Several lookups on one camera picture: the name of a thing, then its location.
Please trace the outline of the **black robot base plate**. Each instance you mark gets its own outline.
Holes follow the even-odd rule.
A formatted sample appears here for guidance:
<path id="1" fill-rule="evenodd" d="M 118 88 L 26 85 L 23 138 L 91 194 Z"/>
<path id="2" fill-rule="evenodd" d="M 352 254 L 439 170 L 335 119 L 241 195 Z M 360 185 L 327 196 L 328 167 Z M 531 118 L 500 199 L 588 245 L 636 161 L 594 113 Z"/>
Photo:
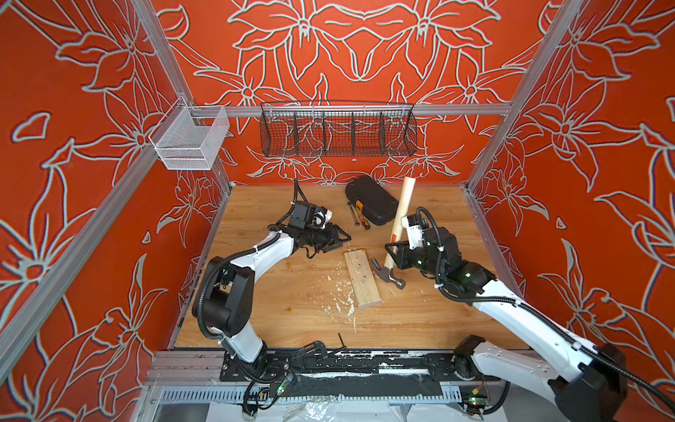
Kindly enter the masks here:
<path id="1" fill-rule="evenodd" d="M 467 356 L 452 350 L 367 349 L 341 346 L 328 348 L 322 342 L 300 348 L 267 348 L 254 364 L 242 371 L 229 354 L 221 365 L 222 382 L 246 381 L 249 375 L 269 380 L 287 369 L 296 376 L 429 376 L 436 382 L 485 380 Z"/>

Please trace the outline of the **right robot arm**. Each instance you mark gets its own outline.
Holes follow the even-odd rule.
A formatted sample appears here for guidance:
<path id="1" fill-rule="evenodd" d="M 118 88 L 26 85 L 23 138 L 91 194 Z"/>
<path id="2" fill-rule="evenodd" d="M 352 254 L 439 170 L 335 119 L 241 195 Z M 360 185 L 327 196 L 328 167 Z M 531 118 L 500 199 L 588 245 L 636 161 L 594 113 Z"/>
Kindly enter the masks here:
<path id="1" fill-rule="evenodd" d="M 499 321 L 539 355 L 531 359 L 499 351 L 472 335 L 455 349 L 460 377 L 486 375 L 516 384 L 552 402 L 569 421 L 612 421 L 629 383 L 673 409 L 664 392 L 628 371 L 626 356 L 615 345 L 598 346 L 520 299 L 486 268 L 462 258 L 455 236 L 446 229 L 420 223 L 406 231 L 407 240 L 386 246 L 398 268 L 413 267 L 431 276 L 441 295 Z"/>

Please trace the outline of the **wooden handle claw hammer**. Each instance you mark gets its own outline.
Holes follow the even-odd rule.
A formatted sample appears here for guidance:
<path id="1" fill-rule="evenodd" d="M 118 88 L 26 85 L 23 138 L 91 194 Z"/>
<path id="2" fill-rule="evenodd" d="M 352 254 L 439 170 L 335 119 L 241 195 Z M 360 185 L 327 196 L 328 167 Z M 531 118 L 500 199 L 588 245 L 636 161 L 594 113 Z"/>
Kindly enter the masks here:
<path id="1" fill-rule="evenodd" d="M 390 234 L 391 243 L 399 242 L 401 239 L 403 233 L 402 219 L 404 218 L 404 216 L 406 216 L 406 213 L 409 210 L 415 184 L 416 179 L 413 179 L 411 177 L 404 178 L 404 184 L 399 198 L 397 213 L 395 215 L 394 225 L 392 227 L 392 231 Z M 374 269 L 374 273 L 377 277 L 379 277 L 381 280 L 387 283 L 392 283 L 399 289 L 404 289 L 405 281 L 395 277 L 394 275 L 395 261 L 388 253 L 386 254 L 386 258 L 383 265 L 381 265 L 375 258 L 371 258 L 370 262 Z"/>

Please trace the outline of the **light wooden block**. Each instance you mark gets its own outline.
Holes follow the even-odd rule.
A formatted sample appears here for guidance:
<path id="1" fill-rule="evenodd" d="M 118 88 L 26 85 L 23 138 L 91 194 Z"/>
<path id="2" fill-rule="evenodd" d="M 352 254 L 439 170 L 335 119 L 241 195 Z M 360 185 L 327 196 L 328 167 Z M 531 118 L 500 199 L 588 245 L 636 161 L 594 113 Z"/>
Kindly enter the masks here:
<path id="1" fill-rule="evenodd" d="M 345 252 L 344 256 L 357 307 L 365 309 L 383 304 L 367 253 L 363 250 L 354 250 Z"/>

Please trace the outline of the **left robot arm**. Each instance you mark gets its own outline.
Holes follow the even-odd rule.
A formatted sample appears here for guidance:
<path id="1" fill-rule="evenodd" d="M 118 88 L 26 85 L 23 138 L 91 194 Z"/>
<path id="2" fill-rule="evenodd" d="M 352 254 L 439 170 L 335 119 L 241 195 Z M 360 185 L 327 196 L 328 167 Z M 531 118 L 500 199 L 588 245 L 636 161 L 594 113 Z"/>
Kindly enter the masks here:
<path id="1" fill-rule="evenodd" d="M 351 240 L 333 223 L 320 229 L 277 224 L 270 226 L 267 237 L 251 248 L 226 258 L 213 258 L 193 301 L 192 314 L 201 334 L 221 344 L 244 367 L 261 374 L 266 344 L 250 322 L 256 282 L 300 249 L 327 253 Z"/>

